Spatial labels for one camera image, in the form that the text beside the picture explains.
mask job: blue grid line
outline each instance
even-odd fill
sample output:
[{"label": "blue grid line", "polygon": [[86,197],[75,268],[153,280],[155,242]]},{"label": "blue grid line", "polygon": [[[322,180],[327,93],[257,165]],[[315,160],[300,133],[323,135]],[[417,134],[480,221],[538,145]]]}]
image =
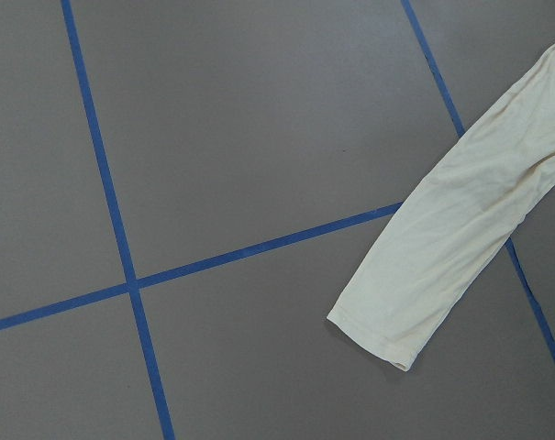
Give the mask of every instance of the blue grid line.
[{"label": "blue grid line", "polygon": [[[304,231],[295,232],[288,236],[280,236],[269,241],[264,241],[257,245],[252,245],[248,247],[243,247],[241,249],[233,250],[226,254],[217,255],[215,257],[202,259],[194,263],[186,264],[179,268],[165,270],[163,272],[155,273],[147,277],[139,278],[137,284],[140,288],[154,286],[165,281],[174,280],[176,278],[184,277],[191,273],[196,273],[202,270],[211,269],[216,266],[221,266],[228,264],[232,261],[238,259],[244,259],[246,257],[252,257],[254,255],[260,254],[262,252],[268,252],[270,250],[281,248],[284,246],[292,245],[297,242],[307,240],[313,237],[319,237],[324,234],[329,234],[331,232],[338,231],[340,229],[345,229],[347,227],[360,225],[362,223],[370,222],[376,218],[385,217],[387,215],[394,214],[401,203],[391,204],[389,206],[384,206],[381,208],[374,209],[362,214],[356,214],[351,217],[342,218],[334,222],[327,223],[325,225],[319,225],[306,229]],[[18,313],[13,316],[8,316],[6,318],[0,319],[0,330],[4,330],[9,327],[14,327],[16,325],[21,325],[28,323],[30,321],[35,321],[40,318],[45,318],[51,316],[52,314],[59,314],[61,312],[66,312],[68,310],[74,309],[76,307],[81,307],[90,303],[97,303],[102,300],[107,300],[114,296],[128,292],[128,287],[125,284],[118,284],[117,286],[108,287],[102,289],[101,291],[94,291],[92,293],[87,293],[85,295],[77,296],[69,300],[56,302],[54,304],[39,307],[37,309],[29,310],[27,312]]]},{"label": "blue grid line", "polygon": [[65,26],[67,27],[67,35],[72,48],[75,71],[77,72],[77,79],[82,93],[83,107],[85,109],[87,123],[90,128],[92,142],[94,144],[95,158],[97,160],[98,169],[100,170],[102,185],[104,186],[108,212],[110,213],[110,220],[116,236],[118,253],[120,254],[120,261],[124,269],[124,275],[128,286],[128,294],[132,304],[132,311],[137,325],[137,330],[139,332],[140,345],[145,358],[147,372],[149,373],[150,387],[152,389],[155,405],[157,407],[161,430],[163,437],[166,440],[173,440],[175,438],[175,433],[173,431],[171,416],[169,415],[169,408],[165,399],[165,392],[161,382],[157,358],[155,357],[154,347],[150,338],[147,316],[140,298],[137,277],[134,271],[134,265],[132,264],[132,257],[130,256],[130,248],[128,246],[124,224],[122,223],[122,215],[120,213],[120,209],[118,208],[114,182],[112,181],[112,176],[108,167],[104,142],[102,140],[102,134],[100,133],[100,126],[97,120],[97,113],[95,111],[94,100],[92,98],[85,64],[83,62],[82,48],[77,35],[70,1],[61,0],[61,7],[63,9]]},{"label": "blue grid line", "polygon": [[[442,98],[444,100],[444,104],[445,104],[447,110],[449,111],[450,119],[452,119],[452,123],[454,125],[454,128],[455,128],[457,134],[459,135],[459,138],[461,138],[462,135],[464,135],[464,132],[465,132],[465,130],[462,126],[461,117],[459,115],[459,112],[456,109],[456,106],[452,102],[452,98],[450,97],[449,88],[447,87],[446,83],[444,82],[444,79],[442,78],[442,75],[440,74],[440,69],[438,68],[438,65],[436,64],[436,60],[434,59],[434,55],[432,54],[432,50],[430,49],[429,45],[427,44],[427,40],[426,40],[426,37],[424,36],[424,32],[422,31],[422,27],[420,26],[419,22],[417,21],[416,12],[414,12],[414,8],[410,4],[409,0],[401,0],[401,2],[402,2],[402,6],[404,7],[405,13],[407,14],[407,17],[409,18],[409,22],[412,25],[412,29],[414,30],[414,33],[416,34],[417,41],[419,42],[420,47],[422,48],[422,51],[424,52],[424,56],[426,57],[427,64],[428,64],[430,70],[432,71],[432,75],[434,75],[434,80],[436,81],[436,85],[438,86],[438,90],[440,91],[440,94],[442,95]],[[540,307],[540,304],[539,304],[538,300],[536,299],[536,297],[532,293],[532,290],[530,289],[530,287],[527,283],[526,274],[522,270],[522,266],[519,262],[519,259],[517,258],[516,248],[514,247],[514,241],[512,240],[511,237],[509,237],[506,240],[505,247],[507,248],[507,251],[509,253],[509,257],[512,260],[512,263],[513,263],[513,265],[516,269],[517,276],[519,277],[519,279],[522,283],[522,286],[524,287],[524,290],[526,291],[526,296],[527,296],[527,299],[529,301],[530,307],[532,308],[532,311],[534,312],[534,315],[535,315],[535,317],[538,321],[538,326],[540,327],[540,331],[542,332],[542,336],[544,336],[544,340],[546,341],[546,344],[549,348],[550,356],[552,357],[552,360],[554,361],[554,364],[555,364],[555,340],[554,340],[554,336],[552,335],[552,332],[550,331],[549,323],[546,319],[546,316],[542,312],[542,307]]]}]

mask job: wrinkled fabric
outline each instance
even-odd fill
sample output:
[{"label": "wrinkled fabric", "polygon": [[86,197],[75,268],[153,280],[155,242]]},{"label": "wrinkled fabric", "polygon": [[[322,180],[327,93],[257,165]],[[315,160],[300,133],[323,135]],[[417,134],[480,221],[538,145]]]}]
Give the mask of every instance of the wrinkled fabric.
[{"label": "wrinkled fabric", "polygon": [[408,371],[555,184],[555,44],[417,185],[327,319]]}]

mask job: blue tape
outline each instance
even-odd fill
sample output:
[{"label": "blue tape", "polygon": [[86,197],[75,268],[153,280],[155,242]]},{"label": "blue tape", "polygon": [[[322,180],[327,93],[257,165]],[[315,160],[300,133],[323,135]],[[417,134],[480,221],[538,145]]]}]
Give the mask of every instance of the blue tape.
[{"label": "blue tape", "polygon": [[85,295],[77,296],[75,298],[71,298],[70,300],[56,302],[51,305],[39,307],[38,309],[29,310],[28,312],[8,316],[7,318],[0,319],[0,330],[29,323],[30,321],[35,321],[40,318],[46,318],[52,314],[67,312],[68,310],[76,309],[77,307],[82,307],[83,305],[97,303],[99,301],[107,300],[108,298],[114,298],[115,296],[122,295],[127,291],[128,289],[126,284],[118,284],[117,286],[108,287],[100,291],[92,291],[91,293],[86,293]]},{"label": "blue tape", "polygon": [[418,43],[420,44],[420,48],[424,52],[424,56],[427,60],[427,65],[434,76],[434,81],[436,82],[436,86],[442,95],[442,99],[444,100],[444,105],[446,106],[447,110],[449,111],[450,119],[452,119],[452,124],[454,128],[457,130],[457,135],[459,138],[464,135],[464,126],[462,126],[461,116],[459,112],[457,112],[457,108],[452,102],[452,97],[449,93],[449,88],[447,87],[442,75],[440,74],[440,69],[436,64],[436,60],[434,59],[434,55],[432,54],[432,50],[430,49],[429,45],[427,44],[426,37],[424,37],[424,32],[420,27],[419,22],[417,21],[416,13],[414,12],[414,8],[409,3],[409,0],[402,0],[402,6],[404,7],[405,13],[407,14],[407,18],[409,19],[410,24],[412,25],[412,29],[416,34],[416,38]]},{"label": "blue tape", "polygon": [[110,213],[110,219],[112,221],[112,227],[114,228],[114,234],[116,236],[120,261],[122,262],[124,275],[127,281],[128,294],[132,303],[132,310],[137,324],[137,329],[139,331],[142,353],[147,365],[147,371],[149,373],[150,387],[152,389],[157,407],[163,437],[171,440],[175,438],[171,416],[169,415],[169,408],[167,407],[167,401],[162,387],[161,376],[159,374],[159,367],[157,365],[157,358],[155,357],[152,340],[150,338],[147,318],[142,300],[140,298],[137,277],[132,264],[132,258],[130,256],[130,248],[128,246],[127,235],[122,223],[122,215],[118,207],[116,192],[114,191],[112,175],[110,174],[107,157],[105,155],[104,142],[102,140],[102,134],[100,133],[100,126],[95,112],[94,99],[92,98],[92,92],[87,78],[85,64],[83,62],[82,48],[77,35],[71,3],[69,0],[61,0],[61,6],[63,9],[65,26],[67,27],[67,35],[72,48],[75,71],[77,72],[77,79],[83,98],[83,107],[85,109],[87,123],[92,136],[92,142],[94,144],[95,158],[100,171],[102,185],[104,186],[105,198],[108,205],[108,212]]},{"label": "blue tape", "polygon": [[[465,132],[462,126],[461,117],[459,116],[459,112],[457,112],[456,106],[452,102],[449,88],[447,87],[446,83],[444,82],[444,79],[442,78],[442,75],[440,74],[440,70],[438,68],[438,65],[436,64],[436,60],[434,59],[432,50],[427,44],[426,37],[424,37],[424,32],[422,31],[422,28],[420,27],[417,21],[416,13],[414,12],[414,9],[412,8],[409,0],[402,0],[402,5],[404,7],[405,13],[407,14],[407,17],[409,18],[409,22],[412,25],[414,33],[416,34],[417,41],[419,42],[420,47],[424,52],[424,56],[426,57],[427,64],[430,70],[432,71],[432,75],[434,75],[434,80],[436,81],[436,85],[440,90],[440,94],[442,95],[442,99],[444,100],[444,105],[449,111],[450,118],[452,119],[452,124],[454,125],[454,128],[457,131],[459,138],[461,138]],[[527,299],[530,303],[530,306],[532,307],[532,310],[534,311],[534,315],[536,316],[536,319],[538,320],[540,331],[542,332],[542,335],[546,340],[546,343],[549,347],[550,355],[552,356],[552,360],[554,361],[554,364],[555,364],[555,340],[554,340],[554,336],[552,335],[552,332],[550,331],[550,327],[549,327],[548,321],[546,320],[546,316],[544,316],[544,313],[542,312],[542,308],[540,307],[538,300],[536,299],[536,297],[534,297],[532,290],[530,290],[529,285],[527,284],[526,275],[524,274],[524,271],[522,270],[519,260],[517,259],[516,250],[514,248],[514,242],[512,241],[511,238],[507,239],[505,246],[507,247],[507,251],[509,252],[509,256],[512,260],[512,263],[516,268],[517,276],[519,277],[520,281],[522,282],[522,286],[526,291]]]},{"label": "blue tape", "polygon": [[378,208],[373,211],[368,211],[366,213],[353,215],[351,217],[326,223],[325,225],[312,227],[304,231],[295,232],[288,236],[281,236],[279,238],[274,238],[273,240],[264,241],[257,245],[248,246],[239,250],[233,250],[226,254],[218,255],[212,258],[202,259],[200,261],[196,261],[195,263],[187,264],[179,268],[169,269],[163,272],[155,273],[154,275],[149,275],[148,277],[140,278],[138,280],[139,287],[145,288],[149,286],[154,286],[155,284],[160,284],[165,281],[181,278],[191,273],[196,273],[202,270],[214,268],[216,266],[227,264],[232,261],[236,261],[238,259],[251,257],[253,255],[260,254],[261,252],[267,252],[269,250],[281,248],[283,246],[292,245],[293,243],[307,240],[308,238],[322,236],[330,232],[338,231],[339,229],[344,229],[346,227],[369,222],[375,218],[385,217],[386,215],[391,215],[395,213],[400,206],[401,206],[401,203],[391,204],[389,206],[384,206],[382,208]]},{"label": "blue tape", "polygon": [[517,276],[519,280],[522,282],[522,286],[524,286],[524,291],[526,292],[527,300],[530,303],[532,312],[534,312],[534,316],[536,316],[536,320],[538,321],[540,331],[544,336],[546,345],[549,347],[550,355],[552,356],[552,360],[554,361],[554,365],[555,365],[555,340],[554,340],[554,336],[552,335],[552,332],[550,331],[549,323],[546,320],[546,316],[544,316],[544,313],[542,312],[542,307],[540,307],[540,303],[534,296],[534,293],[532,292],[529,284],[527,283],[526,274],[522,270],[522,265],[520,264],[519,259],[517,258],[516,248],[514,247],[514,242],[512,241],[511,238],[507,239],[507,241],[505,242],[505,247],[507,248],[507,252],[509,252],[509,257],[514,263]]}]

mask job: gray surface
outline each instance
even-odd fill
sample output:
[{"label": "gray surface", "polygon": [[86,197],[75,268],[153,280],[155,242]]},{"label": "gray surface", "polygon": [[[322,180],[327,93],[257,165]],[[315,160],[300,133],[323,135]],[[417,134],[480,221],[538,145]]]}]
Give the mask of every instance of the gray surface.
[{"label": "gray surface", "polygon": [[396,203],[456,138],[399,2],[73,6],[139,275]]},{"label": "gray surface", "polygon": [[[469,126],[555,1],[414,1]],[[399,1],[73,2],[139,275],[395,203],[456,141]],[[325,321],[387,219],[144,291],[178,438],[555,439],[505,252],[412,371]],[[555,333],[555,189],[515,233]],[[0,2],[0,318],[122,281],[58,2]],[[128,298],[0,332],[0,439],[161,438]]]},{"label": "gray surface", "polygon": [[0,2],[0,318],[123,280],[61,8]]},{"label": "gray surface", "polygon": [[502,250],[404,373],[325,321],[382,223],[145,290],[190,439],[555,439],[555,368]]},{"label": "gray surface", "polygon": [[128,297],[0,333],[0,440],[155,439]]}]

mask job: sleeve hem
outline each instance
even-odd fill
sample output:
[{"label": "sleeve hem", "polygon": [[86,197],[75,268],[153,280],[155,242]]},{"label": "sleeve hem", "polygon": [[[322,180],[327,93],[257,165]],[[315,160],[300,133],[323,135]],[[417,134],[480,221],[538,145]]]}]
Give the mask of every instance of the sleeve hem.
[{"label": "sleeve hem", "polygon": [[351,318],[339,306],[334,306],[327,319],[372,355],[386,360],[402,371],[408,371],[412,367],[417,353],[374,334],[373,331]]}]

